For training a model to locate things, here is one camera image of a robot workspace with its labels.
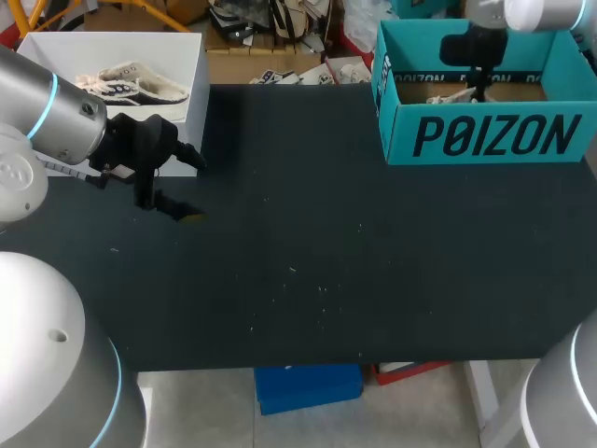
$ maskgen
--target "teal box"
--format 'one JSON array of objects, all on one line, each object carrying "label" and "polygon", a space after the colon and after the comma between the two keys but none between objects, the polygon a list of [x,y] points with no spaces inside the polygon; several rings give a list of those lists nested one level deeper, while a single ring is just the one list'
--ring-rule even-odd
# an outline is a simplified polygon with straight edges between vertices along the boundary
[{"label": "teal box", "polygon": [[383,21],[371,87],[391,165],[580,161],[597,134],[597,77],[569,32],[509,33],[496,82],[540,83],[547,101],[401,104],[398,82],[464,82],[439,59],[464,20]]},{"label": "teal box", "polygon": [[455,7],[459,0],[390,0],[392,10],[400,19],[428,19],[448,7]]}]

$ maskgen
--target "robotic arm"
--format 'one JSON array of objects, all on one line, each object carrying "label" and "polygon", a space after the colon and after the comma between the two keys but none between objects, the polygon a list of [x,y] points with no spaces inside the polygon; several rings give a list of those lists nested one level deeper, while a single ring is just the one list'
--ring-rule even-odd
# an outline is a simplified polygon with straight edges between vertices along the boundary
[{"label": "robotic arm", "polygon": [[444,37],[439,56],[446,65],[471,67],[467,84],[479,102],[485,101],[493,69],[504,60],[508,27],[571,30],[590,62],[597,55],[597,0],[468,0],[465,15],[468,31]]},{"label": "robotic arm", "polygon": [[[33,149],[68,165],[85,159],[98,176],[37,159]],[[172,155],[198,170],[205,161],[192,145],[178,141],[169,121],[154,115],[136,121],[119,114],[45,68],[0,46],[0,231],[43,202],[45,167],[103,189],[109,178],[133,184],[134,203],[179,220],[201,211],[154,191],[154,172]]]}]

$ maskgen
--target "white box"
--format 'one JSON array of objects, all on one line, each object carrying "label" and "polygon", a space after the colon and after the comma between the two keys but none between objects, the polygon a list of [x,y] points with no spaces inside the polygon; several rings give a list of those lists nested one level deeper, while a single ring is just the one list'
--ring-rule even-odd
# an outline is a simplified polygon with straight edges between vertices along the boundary
[{"label": "white box", "polygon": [[[176,125],[180,141],[201,150],[210,88],[201,34],[30,33],[18,53],[72,83],[79,75],[96,76],[121,63],[136,61],[146,65],[157,74],[187,87],[190,92],[188,101],[174,108],[158,106],[158,110],[155,106],[110,105],[108,117],[123,112],[135,119],[146,119],[148,115],[159,113]],[[73,168],[97,175],[87,161]],[[196,173],[194,168],[174,157],[160,168],[161,176],[194,176]]]}]

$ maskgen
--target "white table leg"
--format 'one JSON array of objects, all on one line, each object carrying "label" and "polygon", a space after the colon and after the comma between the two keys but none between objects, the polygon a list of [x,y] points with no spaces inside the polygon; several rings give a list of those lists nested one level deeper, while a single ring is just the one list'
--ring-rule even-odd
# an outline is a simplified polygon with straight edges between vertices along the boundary
[{"label": "white table leg", "polygon": [[501,406],[487,361],[467,362],[465,375],[477,413],[481,448],[506,448],[522,429],[521,394],[529,372],[523,373]]},{"label": "white table leg", "polygon": [[468,361],[465,363],[465,375],[475,405],[479,431],[482,431],[499,407],[489,364],[487,361]]}]

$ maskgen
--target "blue box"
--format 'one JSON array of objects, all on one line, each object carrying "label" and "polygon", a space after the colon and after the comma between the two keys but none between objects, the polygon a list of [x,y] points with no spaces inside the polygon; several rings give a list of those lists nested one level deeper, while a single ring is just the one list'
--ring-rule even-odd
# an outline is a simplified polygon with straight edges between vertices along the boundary
[{"label": "blue box", "polygon": [[457,6],[459,0],[390,0],[392,10],[400,19],[428,19],[434,14]]},{"label": "blue box", "polygon": [[580,161],[597,134],[597,77],[569,32],[509,32],[496,82],[540,83],[547,101],[403,104],[398,82],[464,82],[439,59],[464,20],[383,21],[371,87],[392,165]]},{"label": "blue box", "polygon": [[357,399],[363,377],[356,364],[255,369],[261,414],[283,413]]}]

